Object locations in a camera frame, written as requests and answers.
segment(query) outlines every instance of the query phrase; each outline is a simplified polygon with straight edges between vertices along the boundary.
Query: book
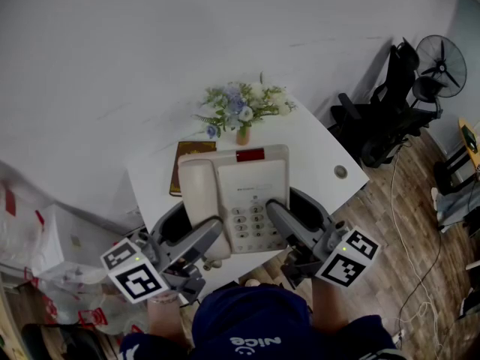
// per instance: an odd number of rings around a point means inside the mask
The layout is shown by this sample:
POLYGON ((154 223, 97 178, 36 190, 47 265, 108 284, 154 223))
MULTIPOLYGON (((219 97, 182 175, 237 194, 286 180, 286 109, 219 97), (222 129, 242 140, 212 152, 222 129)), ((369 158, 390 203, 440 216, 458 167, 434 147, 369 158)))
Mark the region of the book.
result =
POLYGON ((217 143, 215 141, 180 141, 177 146, 177 153, 175 155, 175 163, 173 164, 172 181, 170 182, 170 195, 180 197, 182 191, 180 188, 179 179, 179 158, 183 155, 190 155, 192 153, 213 152, 217 150, 217 143))

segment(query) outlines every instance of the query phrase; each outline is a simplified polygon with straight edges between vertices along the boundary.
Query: telephone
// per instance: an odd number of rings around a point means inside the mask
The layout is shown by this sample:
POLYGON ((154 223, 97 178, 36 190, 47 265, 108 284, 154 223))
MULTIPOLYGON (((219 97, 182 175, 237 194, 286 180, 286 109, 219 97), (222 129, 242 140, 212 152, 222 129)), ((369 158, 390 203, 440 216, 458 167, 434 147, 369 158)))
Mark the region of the telephone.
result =
POLYGON ((287 247, 266 213, 274 199, 289 206, 286 145, 187 154, 178 159, 181 195, 192 227, 220 217, 223 233, 205 252, 207 260, 287 247))

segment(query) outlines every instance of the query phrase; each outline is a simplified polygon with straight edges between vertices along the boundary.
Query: shirt sleeve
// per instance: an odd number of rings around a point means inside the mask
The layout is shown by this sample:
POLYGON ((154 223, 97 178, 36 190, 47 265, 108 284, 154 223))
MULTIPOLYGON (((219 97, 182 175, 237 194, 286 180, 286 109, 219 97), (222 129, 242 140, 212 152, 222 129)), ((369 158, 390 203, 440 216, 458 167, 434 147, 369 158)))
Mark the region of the shirt sleeve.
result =
POLYGON ((188 356, 185 348, 164 337, 133 333, 125 336, 120 345, 120 360, 183 360, 188 356))
POLYGON ((378 315, 352 321, 335 335, 335 339, 347 359, 405 359, 378 315))

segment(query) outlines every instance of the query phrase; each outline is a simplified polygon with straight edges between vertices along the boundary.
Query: white marker cube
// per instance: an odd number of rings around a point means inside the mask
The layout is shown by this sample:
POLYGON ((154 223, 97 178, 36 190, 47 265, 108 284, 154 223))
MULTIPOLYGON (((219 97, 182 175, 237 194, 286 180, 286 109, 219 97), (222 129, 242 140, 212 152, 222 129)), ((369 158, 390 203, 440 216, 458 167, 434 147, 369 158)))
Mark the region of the white marker cube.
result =
POLYGON ((127 238, 104 253, 101 261, 110 279, 131 303, 170 289, 139 247, 127 238))
POLYGON ((355 226, 342 238, 315 276, 348 288, 371 267, 379 252, 379 244, 355 226))

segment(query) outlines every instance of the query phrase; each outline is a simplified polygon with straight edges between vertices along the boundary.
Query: white cable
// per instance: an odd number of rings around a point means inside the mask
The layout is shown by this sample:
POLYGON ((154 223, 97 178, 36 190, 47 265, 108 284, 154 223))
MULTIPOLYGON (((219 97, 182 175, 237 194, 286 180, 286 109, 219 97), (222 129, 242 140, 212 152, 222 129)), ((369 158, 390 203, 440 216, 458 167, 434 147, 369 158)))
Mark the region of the white cable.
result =
POLYGON ((423 281, 422 279, 420 278, 419 274, 417 273, 417 271, 415 270, 415 266, 413 265, 413 262, 412 260, 410 259, 410 254, 408 252, 408 249, 407 249, 407 246, 405 245, 405 241, 404 241, 404 237, 402 236, 401 232, 400 232, 400 229, 398 228, 398 225, 397 225, 397 221, 395 220, 395 210, 393 208, 393 185, 395 183, 395 173, 397 172, 397 164, 398 164, 398 161, 400 160, 400 152, 401 151, 398 151, 397 153, 397 160, 395 161, 395 166, 394 166, 394 169, 393 169, 393 175, 391 176, 391 187, 390 187, 390 205, 391 205, 391 215, 393 217, 393 224, 395 225, 395 228, 397 229, 397 232, 398 232, 398 235, 400 236, 400 240, 402 242, 402 245, 403 245, 403 248, 405 249, 405 252, 406 252, 406 257, 410 263, 410 265, 412 266, 412 269, 413 269, 413 272, 415 273, 415 276, 418 278, 418 280, 420 281, 420 284, 421 286, 423 287, 424 291, 425 291, 425 294, 427 295, 427 298, 428 298, 428 302, 424 301, 421 303, 420 305, 420 308, 418 309, 417 313, 415 314, 414 317, 412 317, 411 319, 408 319, 407 322, 410 322, 412 321, 415 317, 419 316, 419 317, 423 317, 425 315, 425 312, 427 310, 427 305, 430 305, 432 307, 432 311, 433 311, 433 333, 434 333, 434 337, 435 337, 435 349, 434 349, 434 352, 435 352, 435 356, 436 358, 438 359, 438 355, 437 355, 437 347, 443 347, 442 344, 440 344, 440 341, 438 339, 438 313, 437 313, 437 309, 435 308, 435 305, 434 305, 434 302, 432 301, 430 295, 428 294, 428 291, 427 291, 427 288, 425 287, 425 285, 423 284, 423 281), (420 313, 420 309, 422 308, 422 305, 425 305, 425 311, 424 313, 420 313))

